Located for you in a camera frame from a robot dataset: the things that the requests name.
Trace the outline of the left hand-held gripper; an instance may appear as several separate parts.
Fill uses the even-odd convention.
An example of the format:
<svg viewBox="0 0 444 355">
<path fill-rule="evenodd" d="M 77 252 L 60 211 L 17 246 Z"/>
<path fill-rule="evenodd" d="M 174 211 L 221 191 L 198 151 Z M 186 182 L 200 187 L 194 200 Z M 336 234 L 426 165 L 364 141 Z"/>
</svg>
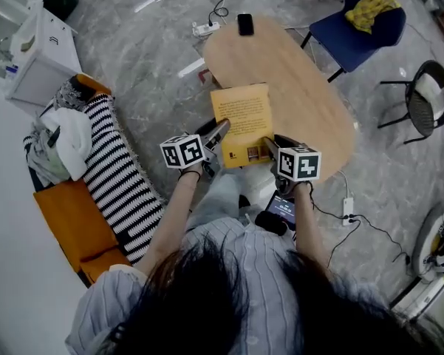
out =
<svg viewBox="0 0 444 355">
<path fill-rule="evenodd" d="M 195 135 L 172 137 L 160 144 L 163 159 L 169 169 L 184 170 L 201 163 L 202 170 L 209 179 L 219 170 L 216 148 L 230 130 L 230 120 L 217 121 L 212 118 Z"/>
</svg>

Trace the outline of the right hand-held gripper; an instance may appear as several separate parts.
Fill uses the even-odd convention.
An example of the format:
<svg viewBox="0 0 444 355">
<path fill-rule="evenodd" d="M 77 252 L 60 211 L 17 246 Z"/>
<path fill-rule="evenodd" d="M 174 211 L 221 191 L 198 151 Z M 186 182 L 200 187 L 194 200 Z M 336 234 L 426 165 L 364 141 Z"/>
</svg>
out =
<svg viewBox="0 0 444 355">
<path fill-rule="evenodd" d="M 292 198 L 298 184 L 311 183 L 320 178 L 320 152 L 299 145 L 298 141 L 283 135 L 274 135 L 274 140 L 263 138 L 263 141 L 270 158 L 276 162 L 276 189 L 282 197 Z"/>
</svg>

